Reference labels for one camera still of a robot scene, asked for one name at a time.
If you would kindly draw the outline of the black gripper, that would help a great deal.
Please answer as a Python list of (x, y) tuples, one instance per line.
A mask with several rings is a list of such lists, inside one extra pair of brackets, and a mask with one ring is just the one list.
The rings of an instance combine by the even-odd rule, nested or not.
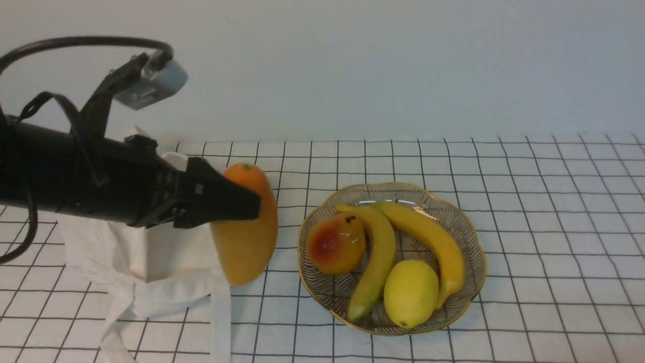
[(175, 229), (191, 229), (214, 221), (255, 220), (260, 215), (260, 196), (224, 177), (205, 159), (188, 158), (183, 172), (157, 154), (158, 143), (150, 137), (127, 136), (124, 144), (134, 148), (138, 157), (127, 176), (127, 189), (135, 202), (135, 218), (128, 226), (174, 223)]

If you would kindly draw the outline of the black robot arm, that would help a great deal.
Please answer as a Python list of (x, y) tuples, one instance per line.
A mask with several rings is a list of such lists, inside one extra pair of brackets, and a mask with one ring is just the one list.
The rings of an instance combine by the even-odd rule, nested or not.
[(18, 144), (38, 211), (150, 228), (172, 223), (191, 229), (212, 221), (255, 220), (260, 196), (227, 179), (203, 158), (157, 154), (141, 134), (123, 142), (93, 140), (107, 183), (95, 184), (87, 160), (69, 133), (19, 124)]

